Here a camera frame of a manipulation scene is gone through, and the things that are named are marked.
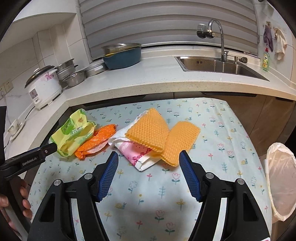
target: white plastic bag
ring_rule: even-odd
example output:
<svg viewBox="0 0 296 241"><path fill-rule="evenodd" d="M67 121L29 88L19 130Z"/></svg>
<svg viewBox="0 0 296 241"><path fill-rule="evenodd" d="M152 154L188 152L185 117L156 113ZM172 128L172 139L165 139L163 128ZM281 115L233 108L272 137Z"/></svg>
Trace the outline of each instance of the white plastic bag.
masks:
<svg viewBox="0 0 296 241"><path fill-rule="evenodd" d="M285 221L296 207L296 159L282 143L272 144L262 163L272 207L272 223Z"/></svg>

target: sink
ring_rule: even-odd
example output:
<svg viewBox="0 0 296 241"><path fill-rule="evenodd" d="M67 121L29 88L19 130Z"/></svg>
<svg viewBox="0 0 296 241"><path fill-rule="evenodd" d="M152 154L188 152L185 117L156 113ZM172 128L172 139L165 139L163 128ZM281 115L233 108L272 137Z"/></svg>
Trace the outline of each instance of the sink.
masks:
<svg viewBox="0 0 296 241"><path fill-rule="evenodd" d="M194 56L181 56L175 57L184 71L206 71L206 72L219 72L227 74L244 75L261 80L266 80L265 77L252 70L251 68L241 64L233 63L231 60L221 62L218 58L210 57L194 57Z"/></svg>

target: orange plastic bag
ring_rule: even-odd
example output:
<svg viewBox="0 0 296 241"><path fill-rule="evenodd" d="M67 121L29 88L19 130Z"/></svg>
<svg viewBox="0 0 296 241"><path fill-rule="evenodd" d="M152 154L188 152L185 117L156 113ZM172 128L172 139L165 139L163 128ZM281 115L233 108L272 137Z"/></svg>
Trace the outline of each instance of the orange plastic bag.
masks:
<svg viewBox="0 0 296 241"><path fill-rule="evenodd" d="M79 159L84 159L85 155L100 151L108 143L108 139L113 136L115 132L115 124L103 126L94 131L93 136L75 151L75 156Z"/></svg>

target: green packaging bag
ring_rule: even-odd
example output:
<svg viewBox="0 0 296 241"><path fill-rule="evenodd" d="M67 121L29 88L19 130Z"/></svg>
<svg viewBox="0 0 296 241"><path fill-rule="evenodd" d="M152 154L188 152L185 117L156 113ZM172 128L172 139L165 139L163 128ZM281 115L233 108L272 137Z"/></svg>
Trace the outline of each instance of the green packaging bag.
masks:
<svg viewBox="0 0 296 241"><path fill-rule="evenodd" d="M78 147L92 137L96 124L88 121L84 109L75 111L66 123L58 129L50 140L57 145L57 152L68 157L72 155Z"/></svg>

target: wall socket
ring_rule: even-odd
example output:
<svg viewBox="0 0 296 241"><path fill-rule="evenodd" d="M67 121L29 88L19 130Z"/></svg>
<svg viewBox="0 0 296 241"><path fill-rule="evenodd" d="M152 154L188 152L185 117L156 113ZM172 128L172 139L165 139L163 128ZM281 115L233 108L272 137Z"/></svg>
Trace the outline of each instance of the wall socket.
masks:
<svg viewBox="0 0 296 241"><path fill-rule="evenodd" d="M8 80L7 82L4 83L4 88L5 88L6 93L8 93L9 91L11 91L13 89L13 85L10 80Z"/></svg>
<svg viewBox="0 0 296 241"><path fill-rule="evenodd" d="M3 98L3 95L6 94L6 90L4 88L4 85L0 86L0 100Z"/></svg>

